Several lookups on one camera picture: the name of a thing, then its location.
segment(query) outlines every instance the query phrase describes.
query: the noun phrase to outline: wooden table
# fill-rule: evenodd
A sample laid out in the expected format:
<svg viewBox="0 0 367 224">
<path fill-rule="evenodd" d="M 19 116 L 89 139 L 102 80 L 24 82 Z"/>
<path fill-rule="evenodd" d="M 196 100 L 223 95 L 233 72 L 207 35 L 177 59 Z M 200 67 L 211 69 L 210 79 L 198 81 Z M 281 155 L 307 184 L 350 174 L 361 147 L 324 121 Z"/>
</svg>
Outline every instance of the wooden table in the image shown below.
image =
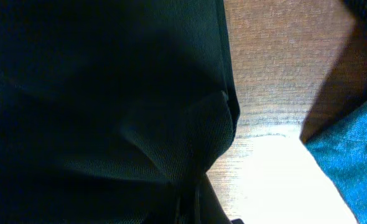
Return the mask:
<svg viewBox="0 0 367 224">
<path fill-rule="evenodd" d="M 280 197 L 287 192 L 285 187 L 306 191 L 314 186 L 318 191 L 324 189 L 319 183 L 325 181 L 324 186 L 328 186 L 325 190 L 336 199 L 325 198 L 328 193 L 321 191 L 324 196 L 314 198 L 321 203 L 314 210 L 328 213 L 324 209 L 326 204 L 333 208 L 343 205 L 343 208 L 316 223 L 342 223 L 337 222 L 342 217 L 334 220 L 334 215 L 350 216 L 353 222 L 337 191 L 299 139 L 305 141 L 365 100 L 367 31 L 364 25 L 339 0 L 225 0 L 225 11 L 241 117 L 233 145 L 208 175 L 226 214 L 230 218 L 243 218 L 245 222 L 250 220 L 248 223 L 268 223 L 269 219 L 261 216 L 252 218 L 255 212 L 250 210 L 263 203 L 257 200 Z M 279 161 L 283 168 L 276 165 Z M 263 184 L 256 182 L 254 187 L 255 180 L 263 180 L 263 174 L 257 174 L 254 169 L 267 170 L 266 176 L 272 175 L 271 179 Z M 298 170 L 309 172 L 282 180 L 276 176 Z M 320 181 L 313 182 L 316 176 Z M 294 183 L 300 177 L 309 178 L 305 184 L 301 183 L 302 187 Z M 271 193 L 282 189 L 279 195 Z M 263 196 L 254 198 L 258 194 L 254 191 Z M 287 204 L 278 202 L 278 198 L 268 200 L 279 206 Z M 295 213 L 287 218 L 293 219 Z M 305 214 L 299 223 L 304 220 L 311 223 L 312 215 Z"/>
</svg>

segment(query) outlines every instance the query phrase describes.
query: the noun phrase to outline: wooden surface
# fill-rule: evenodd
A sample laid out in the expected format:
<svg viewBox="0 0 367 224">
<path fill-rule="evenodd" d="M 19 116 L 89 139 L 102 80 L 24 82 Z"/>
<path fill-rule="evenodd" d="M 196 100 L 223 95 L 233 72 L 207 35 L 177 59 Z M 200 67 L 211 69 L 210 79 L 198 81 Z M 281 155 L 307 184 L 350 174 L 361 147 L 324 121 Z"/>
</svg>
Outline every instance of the wooden surface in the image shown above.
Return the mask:
<svg viewBox="0 0 367 224">
<path fill-rule="evenodd" d="M 281 169 L 273 164 L 262 168 L 262 164 L 274 160 L 268 160 L 261 151 L 276 155 L 279 149 L 295 149 L 298 157 L 292 156 L 291 160 L 284 157 L 290 153 L 277 153 L 281 158 L 272 157 L 276 161 L 285 159 L 282 170 L 288 172 L 307 170 L 307 165 L 318 170 L 299 138 L 308 139 L 326 123 L 344 116 L 365 100 L 362 94 L 367 85 L 367 31 L 339 0 L 225 0 L 225 11 L 241 117 L 232 147 L 217 160 L 208 175 L 227 215 L 245 217 L 246 221 L 251 219 L 250 215 L 254 216 L 250 210 L 262 204 L 254 202 L 262 199 L 251 199 L 257 194 L 254 181 L 262 179 L 253 170 L 266 169 L 270 171 L 267 175 L 273 175 L 272 170 Z M 287 168 L 288 164 L 297 162 L 293 157 L 309 162 Z M 313 179 L 311 172 L 304 177 Z M 316 190 L 323 188 L 318 183 Z M 302 190 L 309 184 L 315 186 L 310 180 L 301 184 Z M 266 188 L 270 191 L 282 188 L 271 185 L 274 185 L 273 178 Z M 292 189 L 298 184 L 286 186 Z M 258 189 L 261 195 L 271 194 L 265 185 L 257 187 L 264 189 Z M 326 189 L 334 192 L 332 185 Z M 327 203 L 334 204 L 324 196 L 321 198 L 319 210 Z M 343 205 L 339 201 L 338 197 L 334 205 Z M 340 210 L 343 216 L 348 216 L 346 209 Z M 339 213 L 335 210 L 322 223 L 329 223 Z M 302 221 L 310 216 L 305 215 Z M 268 223 L 266 219 L 256 220 L 251 223 Z"/>
</svg>

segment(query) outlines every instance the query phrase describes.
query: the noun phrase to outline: black object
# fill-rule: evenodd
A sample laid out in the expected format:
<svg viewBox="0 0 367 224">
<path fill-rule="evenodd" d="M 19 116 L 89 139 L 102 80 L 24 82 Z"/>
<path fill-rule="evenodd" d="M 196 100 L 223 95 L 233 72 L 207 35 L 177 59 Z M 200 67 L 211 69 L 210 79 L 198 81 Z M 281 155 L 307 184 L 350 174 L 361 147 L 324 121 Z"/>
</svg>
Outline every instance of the black object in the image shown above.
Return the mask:
<svg viewBox="0 0 367 224">
<path fill-rule="evenodd" d="M 222 0 L 0 1 L 0 223 L 231 223 Z"/>
</svg>

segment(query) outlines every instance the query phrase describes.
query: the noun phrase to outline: blue cloth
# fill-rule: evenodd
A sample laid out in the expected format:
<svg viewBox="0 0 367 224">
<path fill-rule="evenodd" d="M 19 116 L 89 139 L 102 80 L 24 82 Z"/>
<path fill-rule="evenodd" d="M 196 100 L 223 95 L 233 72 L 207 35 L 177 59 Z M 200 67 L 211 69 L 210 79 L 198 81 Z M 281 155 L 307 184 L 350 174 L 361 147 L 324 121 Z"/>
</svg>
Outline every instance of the blue cloth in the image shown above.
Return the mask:
<svg viewBox="0 0 367 224">
<path fill-rule="evenodd" d="M 367 223 L 367 102 L 307 148 L 359 223 Z"/>
</svg>

